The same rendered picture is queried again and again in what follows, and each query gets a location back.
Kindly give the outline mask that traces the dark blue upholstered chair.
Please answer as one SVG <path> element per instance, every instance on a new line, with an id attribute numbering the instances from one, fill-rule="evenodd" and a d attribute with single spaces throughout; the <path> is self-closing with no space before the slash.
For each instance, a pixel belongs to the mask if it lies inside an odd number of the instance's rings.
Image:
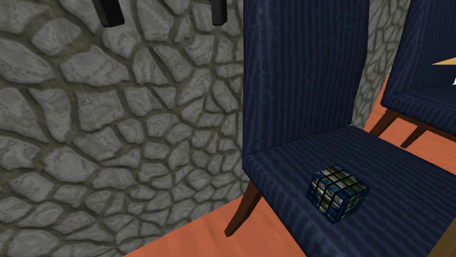
<path id="1" fill-rule="evenodd" d="M 456 218 L 456 175 L 357 128 L 370 0 L 245 0 L 243 155 L 249 184 L 225 229 L 264 199 L 306 257 L 428 257 Z M 370 187 L 331 224 L 306 198 L 339 165 Z"/>
<path id="2" fill-rule="evenodd" d="M 456 142 L 456 0 L 411 0 L 381 106 L 370 130 L 380 136 L 397 118 L 417 127 L 400 145 L 426 131 Z"/>

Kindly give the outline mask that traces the blue green puzzle cube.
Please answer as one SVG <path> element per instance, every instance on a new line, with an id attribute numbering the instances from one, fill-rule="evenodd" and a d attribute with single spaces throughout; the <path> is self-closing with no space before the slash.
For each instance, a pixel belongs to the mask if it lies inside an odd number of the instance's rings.
<path id="1" fill-rule="evenodd" d="M 363 181 L 334 165 L 312 174 L 306 198 L 334 224 L 355 214 L 369 191 Z"/>

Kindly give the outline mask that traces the black wall bracket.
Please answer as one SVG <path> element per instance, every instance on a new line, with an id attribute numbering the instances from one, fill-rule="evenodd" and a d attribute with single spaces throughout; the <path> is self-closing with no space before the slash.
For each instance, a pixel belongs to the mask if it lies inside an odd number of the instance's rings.
<path id="1" fill-rule="evenodd" d="M 213 25 L 224 25 L 227 22 L 227 0 L 209 0 L 209 2 Z"/>
<path id="2" fill-rule="evenodd" d="M 119 0 L 92 0 L 92 2 L 104 28 L 114 28 L 125 23 Z"/>

